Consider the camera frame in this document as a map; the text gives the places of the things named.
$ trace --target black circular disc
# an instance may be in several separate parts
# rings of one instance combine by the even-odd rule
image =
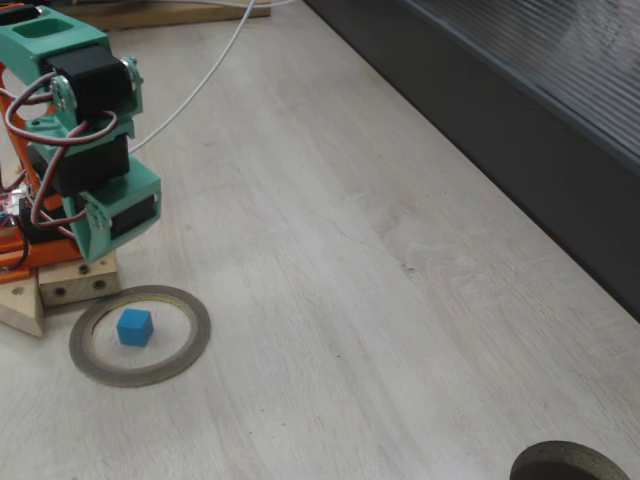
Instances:
[[[511,469],[511,480],[629,480],[601,453],[577,443],[544,442],[526,449]]]
[[[182,310],[191,325],[186,343],[174,355],[146,367],[127,369],[100,361],[92,348],[96,325],[110,311],[140,301],[165,302]],[[205,351],[210,337],[211,320],[200,300],[177,288],[146,285],[128,288],[89,307],[71,331],[69,350],[76,367],[94,380],[116,387],[142,387],[163,382],[185,371]]]

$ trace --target robotic arm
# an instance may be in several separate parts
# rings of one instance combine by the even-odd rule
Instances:
[[[29,85],[22,94],[5,90],[5,69]],[[14,272],[0,283],[80,256],[96,261],[158,220],[160,178],[128,153],[141,86],[135,59],[113,57],[103,32],[43,6],[0,8],[0,111],[23,169],[11,190],[25,183],[18,215],[0,224],[0,268]],[[37,103],[45,115],[19,116]],[[16,230],[28,248],[12,268]]]

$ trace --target white cable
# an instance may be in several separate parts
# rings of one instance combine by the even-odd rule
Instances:
[[[4,88],[0,88],[0,95],[2,95],[3,97],[8,97],[11,100],[15,100],[17,98],[17,95],[14,95],[13,93],[11,93],[10,91]],[[49,102],[52,99],[53,99],[53,95],[51,95],[50,93],[44,93],[42,95],[32,95],[24,102],[24,104],[37,105],[38,103]]]
[[[71,130],[67,136],[67,138],[74,138],[80,135],[88,128],[89,124],[85,120],[80,125]],[[36,198],[33,200],[33,207],[31,208],[31,223],[37,227],[55,227],[58,225],[68,225],[70,223],[77,222],[82,220],[87,216],[87,211],[82,210],[80,213],[73,217],[51,220],[49,222],[40,223],[38,221],[38,215],[42,214],[42,204],[44,203],[45,196],[48,195],[49,186],[51,185],[51,181],[53,180],[53,175],[58,167],[58,163],[67,153],[68,147],[58,147],[58,151],[55,153],[51,161],[49,162],[49,166],[47,167],[46,172],[42,176],[42,180],[40,180],[40,188],[38,189],[38,193],[36,194]]]
[[[247,11],[244,12],[244,16],[242,17],[242,20],[240,20],[240,24],[238,24],[238,28],[236,28],[236,31],[234,32],[233,36],[231,37],[231,40],[229,41],[226,48],[222,52],[222,55],[220,55],[220,58],[218,58],[218,61],[213,64],[213,67],[211,67],[211,70],[207,72],[207,74],[202,79],[202,81],[198,84],[196,89],[193,92],[191,92],[191,95],[187,97],[187,99],[182,103],[182,105],[180,105],[180,107],[178,107],[178,109],[173,113],[173,115],[171,115],[167,120],[165,120],[165,122],[162,125],[156,128],[149,135],[147,135],[147,137],[144,140],[142,140],[140,143],[132,146],[129,149],[129,153],[134,153],[140,150],[147,143],[153,140],[156,137],[156,135],[158,135],[165,128],[171,125],[173,121],[178,117],[178,115],[180,115],[184,111],[184,109],[189,106],[189,104],[193,101],[196,95],[200,93],[200,90],[204,88],[204,86],[207,84],[209,79],[213,76],[214,73],[216,73],[218,68],[220,68],[220,65],[222,65],[223,60],[226,58],[227,54],[229,53],[233,45],[236,43],[236,40],[238,39],[238,35],[240,35],[240,32],[242,31],[242,27],[244,27],[244,24],[247,23],[247,20],[249,19],[249,15],[251,15],[251,11],[253,10],[253,7],[255,6],[255,4],[256,4],[256,0],[251,0],[249,5],[247,5]]]
[[[297,1],[298,0],[282,0],[280,2],[257,3],[253,9],[279,7],[280,5],[287,5]],[[220,5],[221,7],[235,8],[247,8],[249,6],[247,3],[217,2],[216,0],[145,0],[145,3],[202,3],[204,5]]]
[[[33,198],[31,198],[29,195],[27,195],[27,201],[31,204],[31,206],[33,207]],[[43,217],[45,220],[49,221],[49,222],[53,222],[53,218],[50,217],[47,212],[45,212],[44,210],[40,210],[40,216]],[[71,240],[75,240],[76,236],[73,234],[73,232],[71,232],[70,230],[64,228],[64,227],[56,227],[57,230],[63,234],[65,237],[70,238]]]

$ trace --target wire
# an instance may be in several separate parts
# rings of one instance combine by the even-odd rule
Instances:
[[[0,95],[2,95],[3,97],[9,97],[11,100],[16,99],[16,95],[9,92],[8,90],[5,90],[4,88],[0,88]],[[27,100],[25,100],[24,104],[37,105],[39,103],[50,102],[51,100],[53,100],[52,94],[43,93],[42,95],[32,95],[31,97],[27,98]]]
[[[53,222],[53,218],[50,217],[47,213],[45,213],[44,210],[40,210],[40,216],[44,217],[45,220],[49,220],[50,222]],[[71,240],[75,240],[76,236],[73,234],[73,232],[71,232],[70,230],[64,228],[64,227],[57,227],[58,232],[60,232],[62,235],[64,235],[65,237],[70,238]]]
[[[2,220],[2,222],[0,222],[0,228],[6,228],[9,226],[9,224],[11,223],[11,215],[7,215],[6,217],[4,217],[4,220]]]
[[[242,28],[244,27],[245,23],[247,23],[247,20],[249,19],[249,16],[251,15],[251,11],[253,10],[253,7],[255,6],[255,4],[256,4],[256,0],[251,0],[249,5],[247,5],[247,11],[244,12],[244,16],[242,17],[242,20],[240,20],[240,24],[238,25],[238,28],[236,28],[236,31],[234,32],[233,36],[231,37],[231,40],[229,40],[229,43],[227,44],[224,51],[220,55],[220,58],[218,58],[216,63],[213,64],[213,67],[211,67],[209,72],[204,76],[204,78],[198,84],[195,90],[191,92],[191,95],[189,95],[187,99],[184,102],[182,102],[182,105],[180,105],[180,107],[178,107],[178,109],[175,112],[173,112],[173,115],[171,115],[167,120],[165,120],[165,122],[162,125],[156,128],[149,135],[147,135],[147,137],[144,140],[142,140],[140,143],[132,146],[129,149],[129,153],[137,152],[142,147],[144,147],[147,143],[153,140],[160,132],[162,132],[165,128],[171,125],[173,121],[178,117],[178,115],[180,115],[189,106],[189,104],[193,101],[193,99],[196,98],[196,95],[200,93],[200,90],[204,88],[204,86],[207,84],[209,79],[213,76],[214,73],[216,73],[218,68],[220,68],[220,65],[222,65],[223,60],[227,57],[227,54],[229,53],[229,51],[231,51],[231,48],[236,43],[236,40],[238,39],[238,36],[242,31]]]
[[[5,187],[2,184],[2,170],[0,170],[0,193],[13,192],[16,188],[18,188],[18,186],[22,183],[22,181],[25,179],[26,176],[27,176],[27,172],[23,170],[22,172],[20,172],[20,175],[18,175],[18,178],[16,178],[11,185],[9,185],[8,187]]]
[[[14,135],[25,138],[29,141],[41,143],[44,145],[55,145],[59,147],[64,146],[73,146],[73,145],[85,145],[87,143],[95,142],[96,140],[100,140],[101,138],[109,135],[118,125],[118,116],[113,112],[103,112],[104,115],[109,116],[111,121],[109,124],[104,127],[102,130],[92,133],[90,135],[86,135],[80,138],[56,138],[56,137],[47,137],[44,135],[37,135],[26,130],[22,130],[15,125],[13,125],[12,120],[13,116],[17,113],[18,109],[25,104],[27,99],[31,97],[39,88],[41,88],[46,82],[50,81],[57,74],[55,72],[47,73],[43,75],[38,80],[33,82],[27,88],[23,90],[23,92],[18,95],[9,108],[7,109],[7,113],[5,114],[5,123],[7,124],[7,128],[11,130]]]
[[[263,9],[279,7],[280,5],[287,5],[289,3],[297,2],[298,0],[282,0],[280,2],[271,3],[257,3],[253,9]],[[216,2],[215,0],[145,0],[144,3],[202,3],[204,5],[220,5],[221,7],[235,7],[235,8],[248,8],[247,3],[233,3],[233,2]]]
[[[13,222],[15,223],[18,232],[20,232],[20,236],[22,237],[22,257],[20,257],[20,260],[18,260],[13,265],[10,265],[8,267],[1,267],[0,272],[3,273],[12,272],[19,269],[22,265],[24,265],[24,262],[27,261],[27,257],[29,256],[29,242],[27,241],[27,235],[25,234],[24,229],[20,224],[20,220],[18,219],[18,217],[14,216]]]
[[[69,135],[67,135],[67,138],[77,137],[82,132],[84,132],[88,127],[89,127],[89,122],[85,120],[76,128],[71,130],[69,132]],[[42,223],[39,222],[38,217],[42,214],[42,203],[44,202],[44,197],[46,196],[47,191],[49,190],[49,187],[53,180],[53,175],[56,171],[56,168],[58,167],[58,163],[60,162],[60,160],[62,160],[62,158],[64,158],[65,154],[67,153],[67,150],[68,150],[68,147],[58,148],[55,155],[51,159],[51,162],[49,162],[49,166],[47,167],[46,172],[42,176],[42,180],[40,181],[40,188],[38,189],[36,198],[33,200],[33,207],[31,208],[31,223],[36,227],[58,227],[61,225],[69,225],[70,223],[74,223],[82,220],[88,214],[86,210],[82,210],[80,213],[78,213],[77,215],[74,215],[73,217],[63,218],[59,220],[51,219],[47,222],[42,222]]]

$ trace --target wood grain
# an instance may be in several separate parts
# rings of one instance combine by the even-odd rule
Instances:
[[[53,307],[113,295],[121,290],[115,253],[97,262],[83,260],[38,269],[38,286],[45,306]]]
[[[112,37],[140,137],[234,27]],[[211,344],[119,390],[71,363],[79,307],[35,347],[2,328],[0,478],[506,480],[545,440],[640,471],[640,326],[304,4],[140,158],[163,218],[121,279],[196,295]]]
[[[0,322],[34,337],[44,336],[42,301],[35,274],[0,285]]]
[[[258,0],[257,3],[268,3]],[[201,3],[145,3],[135,1],[80,3],[57,7],[61,13],[70,15],[101,30],[119,30],[163,25],[216,22],[242,18],[244,10],[221,5]],[[270,8],[255,9],[251,17],[266,17]]]

